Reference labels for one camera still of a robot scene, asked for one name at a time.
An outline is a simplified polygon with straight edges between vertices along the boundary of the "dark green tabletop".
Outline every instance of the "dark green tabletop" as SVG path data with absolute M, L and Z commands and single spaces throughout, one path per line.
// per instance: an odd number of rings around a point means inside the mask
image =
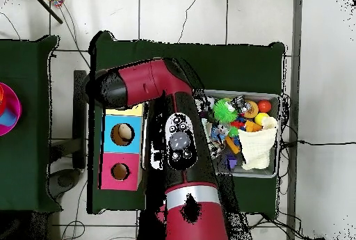
M 0 210 L 59 211 L 47 195 L 49 160 L 48 62 L 56 36 L 36 42 L 0 40 L 0 82 L 22 104 L 12 131 L 0 136 Z
M 114 41 L 111 34 L 105 31 L 93 43 L 96 46 L 96 58 L 92 62 L 96 61 L 96 70 L 154 57 L 173 57 L 181 63 L 184 63 L 184 58 L 197 72 L 206 89 L 277 95 L 282 91 L 284 45 L 280 42 L 269 47 L 164 44 L 145 40 L 129 42 Z M 103 191 L 97 188 L 101 123 L 102 110 L 95 108 L 92 210 L 97 213 L 101 209 L 142 209 L 145 206 L 142 187 L 136 192 Z M 274 218 L 276 181 L 276 177 L 235 177 L 236 197 L 241 211 L 264 212 Z

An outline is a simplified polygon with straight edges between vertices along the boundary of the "small figurine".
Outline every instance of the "small figurine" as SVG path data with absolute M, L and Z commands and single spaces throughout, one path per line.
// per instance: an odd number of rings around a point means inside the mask
M 211 130 L 211 140 L 213 142 L 223 141 L 229 134 L 229 129 L 224 125 L 218 125 Z
M 238 114 L 244 114 L 252 108 L 249 102 L 245 102 L 243 96 L 237 96 L 230 101 L 230 104 L 237 110 Z

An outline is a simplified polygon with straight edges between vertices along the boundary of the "yellow ball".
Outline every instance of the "yellow ball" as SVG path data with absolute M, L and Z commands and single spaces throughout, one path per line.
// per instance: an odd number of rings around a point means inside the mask
M 264 112 L 260 112 L 259 114 L 257 114 L 257 116 L 254 118 L 254 122 L 257 123 L 258 125 L 262 126 L 262 120 L 264 118 L 269 117 L 269 115 L 267 113 Z

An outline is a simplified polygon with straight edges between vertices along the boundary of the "black stand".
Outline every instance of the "black stand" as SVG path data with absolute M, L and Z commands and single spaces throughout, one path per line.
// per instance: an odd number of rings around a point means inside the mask
M 82 89 L 85 77 L 85 71 L 74 71 L 72 138 L 52 143 L 49 148 L 50 163 L 72 154 L 73 164 L 73 169 L 66 168 L 49 175 L 49 194 L 53 199 L 72 189 L 78 183 L 79 169 L 86 167 L 86 102 Z
M 52 143 L 50 163 L 73 154 L 73 168 L 86 167 L 86 102 L 81 89 L 84 77 L 84 70 L 74 71 L 72 138 Z
M 40 2 L 41 5 L 43 5 L 43 7 L 48 11 L 48 13 L 51 14 L 53 18 L 58 21 L 58 23 L 63 24 L 62 19 L 59 16 L 57 16 L 57 14 L 46 4 L 44 0 L 38 0 L 38 1 Z

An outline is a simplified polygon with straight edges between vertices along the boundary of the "round hole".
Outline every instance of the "round hole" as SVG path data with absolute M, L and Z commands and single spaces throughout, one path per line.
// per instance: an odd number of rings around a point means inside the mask
M 111 175 L 114 179 L 123 181 L 129 176 L 129 167 L 124 163 L 117 163 L 111 168 Z
M 128 146 L 134 138 L 134 129 L 128 123 L 118 123 L 111 129 L 111 140 L 118 146 Z

